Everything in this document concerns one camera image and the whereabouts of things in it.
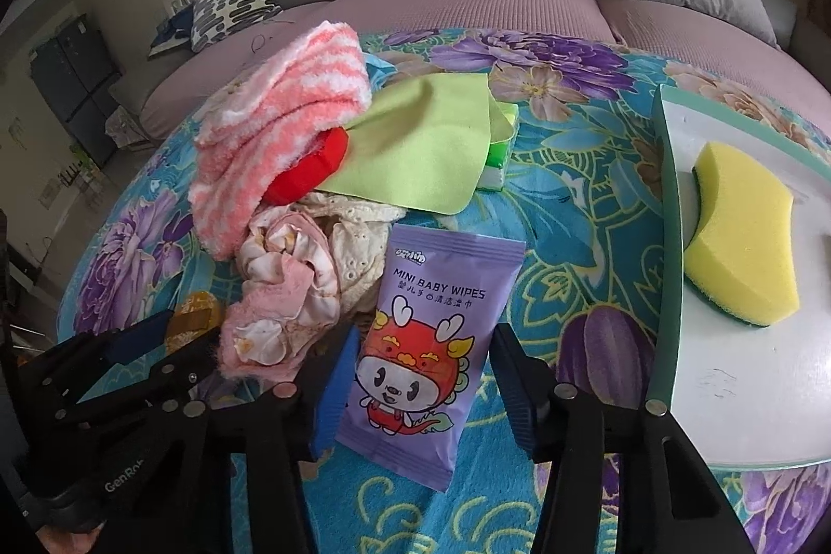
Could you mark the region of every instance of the green cloth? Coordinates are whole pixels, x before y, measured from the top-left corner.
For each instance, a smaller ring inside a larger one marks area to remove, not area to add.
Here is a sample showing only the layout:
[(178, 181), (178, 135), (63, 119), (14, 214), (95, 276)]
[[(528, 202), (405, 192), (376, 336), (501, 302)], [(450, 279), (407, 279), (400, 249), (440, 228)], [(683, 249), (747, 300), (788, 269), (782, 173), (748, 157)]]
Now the green cloth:
[(492, 102), (487, 74), (431, 74), (382, 88), (346, 125), (346, 157), (319, 189), (439, 214), (462, 211), (485, 166), (491, 111), (499, 115), (494, 136), (504, 139), (510, 127)]
[[(486, 168), (504, 168), (514, 147), (514, 135), (519, 128), (519, 107), (516, 104), (497, 102), (496, 106), (500, 109), (502, 119), (508, 125), (508, 134), (504, 136), (505, 128), (501, 121), (498, 135), (494, 132), (492, 115), (490, 117), (490, 147), (488, 148), (488, 157), (485, 158)], [(495, 136), (500, 136), (501, 139), (494, 139)]]

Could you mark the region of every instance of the pink fabric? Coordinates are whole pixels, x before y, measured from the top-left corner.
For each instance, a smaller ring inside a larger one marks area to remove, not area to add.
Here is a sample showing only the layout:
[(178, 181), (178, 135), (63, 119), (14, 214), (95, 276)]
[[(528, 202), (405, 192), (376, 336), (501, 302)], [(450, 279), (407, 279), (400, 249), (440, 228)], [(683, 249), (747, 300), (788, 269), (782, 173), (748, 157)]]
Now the pink fabric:
[(319, 132), (346, 124), (370, 102), (357, 35), (328, 22), (211, 95), (194, 139), (197, 175), (188, 194), (196, 234), (211, 256), (234, 255), (277, 174)]
[(622, 43), (734, 80), (831, 133), (831, 94), (787, 53), (695, 10), (655, 1), (597, 3)]
[(337, 0), (301, 8), (255, 24), (190, 59), (148, 98), (141, 112), (144, 129), (164, 139), (240, 71), (262, 63), (323, 20), (347, 22), (359, 33), (464, 27), (614, 41), (595, 0)]
[(326, 236), (312, 218), (267, 207), (248, 222), (237, 267), (242, 301), (219, 333), (225, 378), (292, 381), (309, 347), (338, 321), (338, 275)]
[[(217, 45), (210, 46), (220, 47), (219, 50), (202, 50), (155, 88), (141, 109), (139, 120), (142, 127), (152, 137), (166, 139), (185, 116), (198, 109), (205, 99), (246, 66), (262, 63), (302, 34), (302, 31), (292, 30), (294, 24), (305, 20), (325, 5), (329, 3), (322, 1), (284, 10), (270, 20), (231, 34)], [(276, 48), (263, 53), (267, 43), (284, 34), (287, 37), (285, 40), (281, 40)]]

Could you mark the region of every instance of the black and white pillow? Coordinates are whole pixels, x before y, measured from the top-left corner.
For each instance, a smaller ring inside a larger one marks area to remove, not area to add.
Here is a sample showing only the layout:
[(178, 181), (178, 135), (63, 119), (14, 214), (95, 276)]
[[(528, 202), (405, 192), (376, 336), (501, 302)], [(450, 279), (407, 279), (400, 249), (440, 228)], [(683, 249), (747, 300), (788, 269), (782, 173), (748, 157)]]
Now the black and white pillow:
[(198, 53), (280, 12), (277, 0), (195, 0), (190, 48)]

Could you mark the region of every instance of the white plastic board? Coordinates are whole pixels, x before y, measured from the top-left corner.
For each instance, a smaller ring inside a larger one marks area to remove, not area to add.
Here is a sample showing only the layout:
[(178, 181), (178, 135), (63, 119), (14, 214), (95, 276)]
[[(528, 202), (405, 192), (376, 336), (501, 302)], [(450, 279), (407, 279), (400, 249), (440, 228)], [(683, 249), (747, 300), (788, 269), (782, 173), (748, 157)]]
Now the white plastic board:
[(831, 459), (831, 182), (705, 113), (664, 100), (683, 245), (698, 222), (692, 168), (708, 141), (762, 162), (794, 195), (800, 309), (766, 328), (726, 316), (685, 278), (672, 413), (711, 467), (799, 467)]

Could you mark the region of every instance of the purple flower pattern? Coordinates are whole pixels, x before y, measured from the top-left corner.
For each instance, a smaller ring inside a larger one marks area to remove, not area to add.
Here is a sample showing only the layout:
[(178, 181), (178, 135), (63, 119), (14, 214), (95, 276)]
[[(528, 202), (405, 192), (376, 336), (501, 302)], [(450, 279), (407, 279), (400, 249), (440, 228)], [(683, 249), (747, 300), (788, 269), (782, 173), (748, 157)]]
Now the purple flower pattern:
[[(176, 246), (177, 254), (165, 244), (172, 245), (177, 234), (184, 236), (192, 221), (189, 215), (180, 219), (178, 212), (169, 219), (176, 201), (175, 193), (162, 189), (153, 201), (139, 198), (127, 206), (111, 224), (81, 284), (76, 332), (99, 334), (134, 324), (144, 310), (148, 288), (180, 267), (181, 248)], [(153, 254), (148, 247), (155, 247)]]
[(744, 471), (751, 514), (745, 530), (758, 554), (794, 554), (831, 503), (831, 463), (776, 471)]
[(437, 36), (438, 34), (438, 29), (428, 29), (422, 31), (394, 31), (392, 34), (388, 34), (387, 37), (384, 38), (384, 45), (396, 46), (408, 43), (418, 43), (419, 41), (423, 41), (425, 38)]
[(604, 403), (637, 409), (647, 392), (655, 348), (638, 321), (612, 305), (593, 305), (560, 334), (557, 379)]
[(173, 277), (182, 267), (184, 251), (176, 244), (185, 237), (190, 229), (194, 227), (194, 218), (191, 214), (185, 214), (180, 218), (180, 212), (176, 212), (165, 226), (161, 234), (161, 241), (153, 249), (155, 259), (155, 272), (153, 273), (153, 285), (159, 284), (162, 278)]
[(431, 63), (448, 71), (490, 70), (495, 65), (533, 67), (547, 64), (561, 74), (559, 85), (585, 97), (618, 99), (634, 92), (634, 79), (622, 68), (626, 60), (608, 46), (581, 38), (521, 31), (481, 31), (454, 45), (431, 49)]

